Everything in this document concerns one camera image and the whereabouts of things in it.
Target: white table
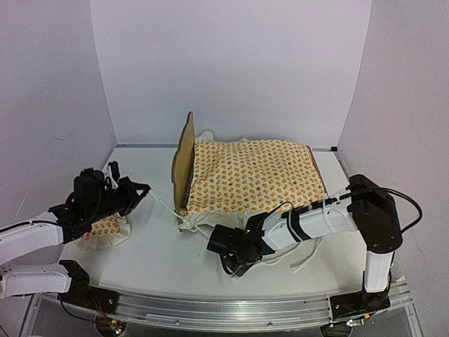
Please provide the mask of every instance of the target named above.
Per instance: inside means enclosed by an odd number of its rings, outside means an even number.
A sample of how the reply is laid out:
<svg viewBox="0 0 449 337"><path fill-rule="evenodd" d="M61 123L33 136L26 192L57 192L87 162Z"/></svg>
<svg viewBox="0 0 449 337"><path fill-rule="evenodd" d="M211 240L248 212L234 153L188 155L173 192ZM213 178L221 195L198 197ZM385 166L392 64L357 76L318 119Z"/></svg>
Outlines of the white table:
<svg viewBox="0 0 449 337"><path fill-rule="evenodd" d="M173 205L171 164L175 148L120 147L109 160L118 161L121 175L147 183ZM329 194L347 185L333 152L314 152ZM290 254L280 263L261 265L236 279L226 275L217 254L206 250L201 234L179 232L176 220L147 196L130 214L130 239L101 251L80 251L66 245L62 258L76 260L91 284L118 291L188 298L285 298L336 294L361 289L366 245L358 232L328 235L316 255L296 274ZM311 251L303 243L297 254Z"/></svg>

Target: white wall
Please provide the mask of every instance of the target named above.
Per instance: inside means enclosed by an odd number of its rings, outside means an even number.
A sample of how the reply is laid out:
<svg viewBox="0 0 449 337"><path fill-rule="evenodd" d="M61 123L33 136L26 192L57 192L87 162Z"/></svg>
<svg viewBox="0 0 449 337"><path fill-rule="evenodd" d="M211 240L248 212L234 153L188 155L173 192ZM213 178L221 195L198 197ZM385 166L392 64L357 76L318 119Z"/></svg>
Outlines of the white wall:
<svg viewBox="0 0 449 337"><path fill-rule="evenodd" d="M63 203L73 178L101 167L115 144L89 0L0 0L0 227ZM21 262L52 263L59 252ZM0 300L9 336L27 304Z"/></svg>
<svg viewBox="0 0 449 337"><path fill-rule="evenodd" d="M119 143L177 143L188 111L217 139L335 146L370 0L91 0Z"/></svg>
<svg viewBox="0 0 449 337"><path fill-rule="evenodd" d="M350 173L416 198L398 252L426 336L449 336L449 2L373 2L339 152ZM402 206L403 225L416 212Z"/></svg>

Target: white backdrop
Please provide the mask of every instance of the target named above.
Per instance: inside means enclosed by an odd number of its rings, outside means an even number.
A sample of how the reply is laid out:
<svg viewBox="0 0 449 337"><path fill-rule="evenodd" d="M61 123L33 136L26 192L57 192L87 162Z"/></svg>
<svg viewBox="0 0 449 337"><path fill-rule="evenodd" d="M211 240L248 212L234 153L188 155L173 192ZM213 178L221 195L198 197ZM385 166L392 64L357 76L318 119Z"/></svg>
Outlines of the white backdrop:
<svg viewBox="0 0 449 337"><path fill-rule="evenodd" d="M188 111L217 139L337 144L370 0L91 0L119 143L176 143Z"/></svg>

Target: patterned pillowcase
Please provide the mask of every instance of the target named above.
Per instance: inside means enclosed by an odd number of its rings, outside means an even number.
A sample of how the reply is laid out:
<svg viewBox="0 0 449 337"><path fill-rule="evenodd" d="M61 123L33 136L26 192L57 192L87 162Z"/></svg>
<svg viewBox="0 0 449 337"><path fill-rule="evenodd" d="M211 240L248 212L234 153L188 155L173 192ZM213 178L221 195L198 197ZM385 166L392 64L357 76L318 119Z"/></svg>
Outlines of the patterned pillowcase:
<svg viewBox="0 0 449 337"><path fill-rule="evenodd" d="M189 213L271 211L320 200L323 181L306 145L288 140L195 144ZM281 210L290 209L285 205Z"/></svg>

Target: white arm segment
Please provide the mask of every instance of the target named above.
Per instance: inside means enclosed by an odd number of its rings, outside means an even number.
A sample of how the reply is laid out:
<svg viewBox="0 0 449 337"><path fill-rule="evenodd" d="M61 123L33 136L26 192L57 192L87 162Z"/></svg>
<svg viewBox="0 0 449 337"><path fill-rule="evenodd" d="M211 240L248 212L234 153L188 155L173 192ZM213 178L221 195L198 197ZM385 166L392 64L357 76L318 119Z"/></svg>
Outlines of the white arm segment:
<svg viewBox="0 0 449 337"><path fill-rule="evenodd" d="M351 198L347 198L339 201L339 203L326 205L325 208L311 209L309 207L308 212L300 214L302 231L313 239L327 234L358 230L351 214L347 211L350 204ZM275 251L302 241L292 230L291 220L281 218L281 214L281 212L275 212L268 216L262 227L264 230L262 239Z"/></svg>
<svg viewBox="0 0 449 337"><path fill-rule="evenodd" d="M56 246L63 243L62 228L55 223L57 218L53 213L45 212L29 223L11 229L0 229L0 265L31 253L43 247Z"/></svg>
<svg viewBox="0 0 449 337"><path fill-rule="evenodd" d="M0 298L27 293L67 293L72 279L58 263L52 265L2 265Z"/></svg>
<svg viewBox="0 0 449 337"><path fill-rule="evenodd" d="M388 275L391 267L393 253L376 254L366 252L365 290L367 293L384 291L389 283Z"/></svg>
<svg viewBox="0 0 449 337"><path fill-rule="evenodd" d="M358 230L347 207L351 198L346 198L326 205L324 208L311 209L300 214L299 226L310 239L339 232L353 232ZM291 219L281 218L282 212L275 212L264 220L263 241L274 251L304 241L291 226ZM366 252L366 268L364 287L368 293L384 291L388 286L388 276L393 252L377 254Z"/></svg>

